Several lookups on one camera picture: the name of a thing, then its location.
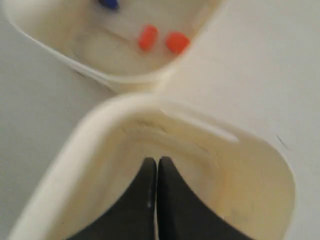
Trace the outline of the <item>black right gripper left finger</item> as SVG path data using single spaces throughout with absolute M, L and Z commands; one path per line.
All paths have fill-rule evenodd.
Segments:
M 71 240 L 154 240 L 157 164 L 146 157 L 122 196 Z

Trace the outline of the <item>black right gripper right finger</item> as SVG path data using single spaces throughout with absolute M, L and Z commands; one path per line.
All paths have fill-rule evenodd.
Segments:
M 250 239 L 200 200 L 168 156 L 158 163 L 156 214 L 160 240 Z

